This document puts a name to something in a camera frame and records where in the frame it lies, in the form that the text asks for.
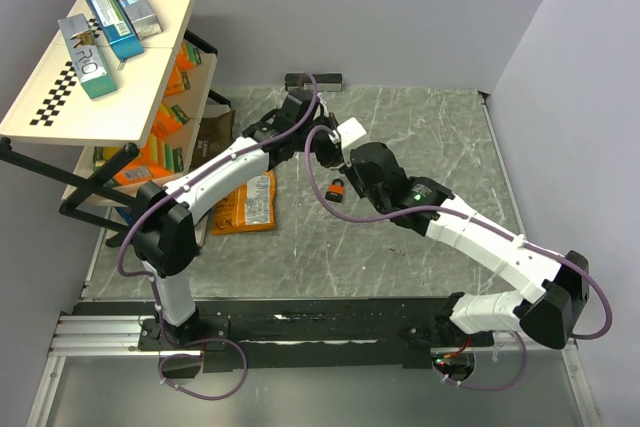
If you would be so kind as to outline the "orange black padlock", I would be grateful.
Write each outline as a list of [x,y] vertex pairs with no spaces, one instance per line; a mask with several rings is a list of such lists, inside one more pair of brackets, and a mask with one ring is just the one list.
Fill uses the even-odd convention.
[[345,195],[345,184],[340,178],[331,181],[325,192],[325,199],[334,203],[341,203]]

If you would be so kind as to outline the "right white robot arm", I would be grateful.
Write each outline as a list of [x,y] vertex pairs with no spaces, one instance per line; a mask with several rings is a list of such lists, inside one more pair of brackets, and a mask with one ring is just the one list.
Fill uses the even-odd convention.
[[392,151],[368,142],[344,155],[329,141],[312,150],[324,167],[336,167],[361,198],[395,225],[441,242],[511,285],[498,294],[461,294],[437,320],[438,337],[459,345],[470,334],[522,331],[539,344],[562,349],[589,297],[588,260],[526,247],[523,238],[490,221],[450,189],[428,177],[405,173]]

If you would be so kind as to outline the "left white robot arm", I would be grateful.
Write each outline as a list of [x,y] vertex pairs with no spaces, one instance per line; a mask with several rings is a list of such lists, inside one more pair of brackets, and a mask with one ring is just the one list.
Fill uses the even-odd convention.
[[198,253],[196,224],[236,188],[303,151],[317,125],[334,130],[338,122],[316,94],[293,91],[214,159],[163,187],[149,182],[137,194],[123,245],[132,246],[142,262],[162,337],[172,347],[187,348],[198,334],[199,312],[186,273]]

